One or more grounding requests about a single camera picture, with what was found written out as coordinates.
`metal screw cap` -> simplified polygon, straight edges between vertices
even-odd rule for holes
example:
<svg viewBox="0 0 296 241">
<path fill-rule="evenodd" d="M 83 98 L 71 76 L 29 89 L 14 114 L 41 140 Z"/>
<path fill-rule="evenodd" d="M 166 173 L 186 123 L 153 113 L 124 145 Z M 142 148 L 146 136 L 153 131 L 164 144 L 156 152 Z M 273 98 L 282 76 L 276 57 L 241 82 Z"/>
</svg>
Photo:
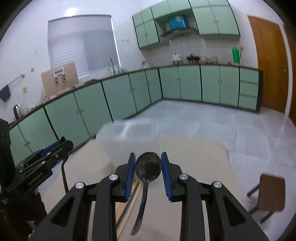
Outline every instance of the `metal screw cap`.
<svg viewBox="0 0 296 241">
<path fill-rule="evenodd" d="M 109 176 L 109 179 L 112 180 L 112 181 L 116 180 L 117 178 L 118 178 L 118 176 L 116 174 L 111 174 Z"/>
<path fill-rule="evenodd" d="M 81 188 L 84 187 L 84 183 L 76 183 L 76 184 L 75 184 L 75 187 L 76 187 L 77 189 L 81 189 Z"/>
<path fill-rule="evenodd" d="M 182 179 L 182 180 L 186 180 L 186 179 L 188 179 L 188 175 L 185 174 L 185 173 L 182 173 L 179 177 L 180 177 L 180 179 Z"/>
<path fill-rule="evenodd" d="M 220 188 L 220 187 L 222 187 L 222 183 L 220 183 L 220 182 L 214 182 L 214 187 L 215 188 Z"/>
</svg>

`clear plastic container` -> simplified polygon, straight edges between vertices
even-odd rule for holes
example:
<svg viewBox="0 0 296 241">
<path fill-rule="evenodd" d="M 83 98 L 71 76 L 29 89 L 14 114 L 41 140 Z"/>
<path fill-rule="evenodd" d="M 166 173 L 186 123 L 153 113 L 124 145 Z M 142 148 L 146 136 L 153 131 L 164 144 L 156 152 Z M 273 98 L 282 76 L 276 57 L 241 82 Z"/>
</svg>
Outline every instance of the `clear plastic container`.
<svg viewBox="0 0 296 241">
<path fill-rule="evenodd" d="M 147 151 L 159 154 L 158 123 L 139 118 L 106 123 L 96 135 L 115 168 L 128 162 L 131 152 L 136 158 Z"/>
</svg>

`faucet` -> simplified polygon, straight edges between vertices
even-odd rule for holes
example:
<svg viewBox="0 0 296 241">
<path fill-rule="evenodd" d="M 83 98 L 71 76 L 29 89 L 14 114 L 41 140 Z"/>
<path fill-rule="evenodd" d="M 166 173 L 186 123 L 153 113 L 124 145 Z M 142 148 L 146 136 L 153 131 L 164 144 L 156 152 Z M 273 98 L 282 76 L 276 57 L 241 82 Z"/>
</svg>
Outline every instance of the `faucet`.
<svg viewBox="0 0 296 241">
<path fill-rule="evenodd" d="M 116 72 L 115 72 L 115 69 L 114 69 L 113 60 L 111 59 L 111 57 L 108 58 L 108 71 L 110 71 L 110 60 L 111 60 L 111 63 L 112 63 L 113 74 L 116 75 Z"/>
</svg>

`tiled floor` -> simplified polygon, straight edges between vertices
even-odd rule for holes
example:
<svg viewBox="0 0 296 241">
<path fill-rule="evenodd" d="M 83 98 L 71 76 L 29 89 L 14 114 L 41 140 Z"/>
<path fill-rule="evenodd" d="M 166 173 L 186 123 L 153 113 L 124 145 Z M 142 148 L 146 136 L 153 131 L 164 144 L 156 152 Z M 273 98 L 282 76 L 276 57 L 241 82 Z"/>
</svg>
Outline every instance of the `tiled floor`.
<svg viewBox="0 0 296 241">
<path fill-rule="evenodd" d="M 286 180 L 286 206 L 260 225 L 271 241 L 277 240 L 296 212 L 296 128 L 287 116 L 261 108 L 260 114 L 210 104 L 160 101 L 135 118 L 156 119 L 160 135 L 215 140 L 229 151 L 241 189 L 242 204 L 250 210 L 256 196 L 246 197 L 262 172 Z M 259 221 L 265 215 L 253 215 Z"/>
</svg>

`dark towel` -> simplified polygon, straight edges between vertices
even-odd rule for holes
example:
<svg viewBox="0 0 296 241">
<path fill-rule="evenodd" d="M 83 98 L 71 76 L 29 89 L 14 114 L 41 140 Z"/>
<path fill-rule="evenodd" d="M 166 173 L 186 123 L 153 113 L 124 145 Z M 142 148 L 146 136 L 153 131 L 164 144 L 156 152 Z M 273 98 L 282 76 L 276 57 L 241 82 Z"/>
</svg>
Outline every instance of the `dark towel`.
<svg viewBox="0 0 296 241">
<path fill-rule="evenodd" d="M 10 97 L 9 86 L 6 85 L 2 90 L 0 90 L 0 99 L 4 102 Z"/>
</svg>

